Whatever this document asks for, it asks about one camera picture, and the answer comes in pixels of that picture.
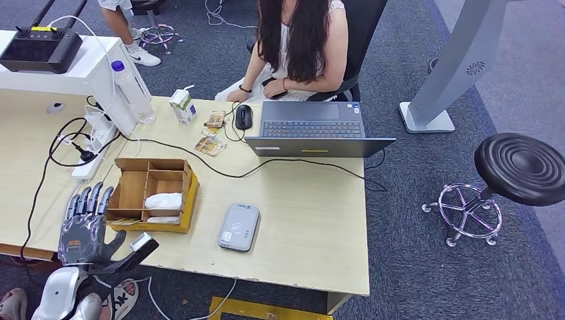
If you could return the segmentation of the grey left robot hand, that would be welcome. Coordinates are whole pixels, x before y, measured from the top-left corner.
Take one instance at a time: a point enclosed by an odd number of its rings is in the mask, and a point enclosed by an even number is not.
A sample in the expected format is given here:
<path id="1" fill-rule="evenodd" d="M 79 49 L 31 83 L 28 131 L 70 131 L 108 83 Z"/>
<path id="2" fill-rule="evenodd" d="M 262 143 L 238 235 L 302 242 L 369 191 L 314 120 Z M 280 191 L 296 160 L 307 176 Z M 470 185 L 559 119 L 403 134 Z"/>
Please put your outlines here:
<path id="1" fill-rule="evenodd" d="M 108 265 L 111 257 L 125 241 L 126 232 L 118 231 L 115 238 L 105 242 L 107 209 L 115 188 L 102 190 L 100 181 L 74 194 L 61 225 L 58 258 L 67 265 Z"/>

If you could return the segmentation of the person's left hand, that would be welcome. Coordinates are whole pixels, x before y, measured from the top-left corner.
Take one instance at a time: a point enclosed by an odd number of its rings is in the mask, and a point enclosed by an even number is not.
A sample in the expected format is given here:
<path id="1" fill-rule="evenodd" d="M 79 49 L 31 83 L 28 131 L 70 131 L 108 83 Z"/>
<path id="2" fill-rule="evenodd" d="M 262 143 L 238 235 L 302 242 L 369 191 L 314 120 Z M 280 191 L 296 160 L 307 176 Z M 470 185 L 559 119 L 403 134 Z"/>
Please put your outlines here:
<path id="1" fill-rule="evenodd" d="M 287 92 L 286 79 L 275 79 L 270 81 L 264 86 L 263 93 L 267 99 L 272 99 L 274 96 L 280 95 L 281 93 Z"/>

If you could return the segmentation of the person's right hand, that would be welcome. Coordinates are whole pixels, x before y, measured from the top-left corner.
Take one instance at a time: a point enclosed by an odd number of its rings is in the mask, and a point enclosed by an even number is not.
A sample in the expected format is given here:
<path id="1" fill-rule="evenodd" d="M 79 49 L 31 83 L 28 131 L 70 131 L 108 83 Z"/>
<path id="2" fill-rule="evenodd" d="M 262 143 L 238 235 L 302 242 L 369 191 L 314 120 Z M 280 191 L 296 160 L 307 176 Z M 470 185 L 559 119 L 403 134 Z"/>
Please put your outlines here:
<path id="1" fill-rule="evenodd" d="M 229 101 L 229 102 L 237 102 L 237 103 L 243 103 L 245 102 L 249 97 L 251 96 L 250 93 L 242 90 L 242 89 L 236 89 L 234 91 L 231 91 L 227 98 L 225 99 L 225 101 Z"/>

